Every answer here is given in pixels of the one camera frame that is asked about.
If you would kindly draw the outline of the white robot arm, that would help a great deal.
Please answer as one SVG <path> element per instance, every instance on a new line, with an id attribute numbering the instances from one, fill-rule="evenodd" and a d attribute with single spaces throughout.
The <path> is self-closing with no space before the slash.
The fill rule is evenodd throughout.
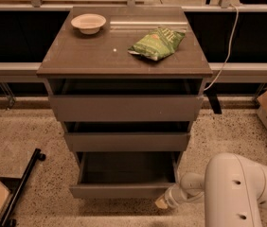
<path id="1" fill-rule="evenodd" d="M 155 202 L 160 209 L 205 204 L 205 227 L 262 227 L 267 209 L 267 166 L 234 153 L 212 157 L 205 174 L 185 174 Z"/>

